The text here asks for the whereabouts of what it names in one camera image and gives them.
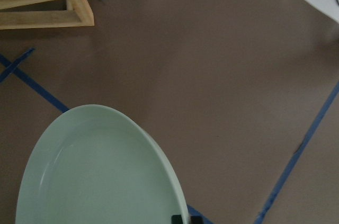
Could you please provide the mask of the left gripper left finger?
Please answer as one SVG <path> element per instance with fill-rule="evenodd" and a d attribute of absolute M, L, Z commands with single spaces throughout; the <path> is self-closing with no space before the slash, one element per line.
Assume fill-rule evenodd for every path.
<path fill-rule="evenodd" d="M 180 214 L 171 216 L 171 224 L 183 224 L 183 219 Z"/>

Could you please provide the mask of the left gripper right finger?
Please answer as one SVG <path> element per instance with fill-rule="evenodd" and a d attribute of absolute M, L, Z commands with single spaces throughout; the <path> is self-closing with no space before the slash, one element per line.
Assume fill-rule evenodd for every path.
<path fill-rule="evenodd" d="M 201 216 L 190 216 L 190 224 L 202 224 Z"/>

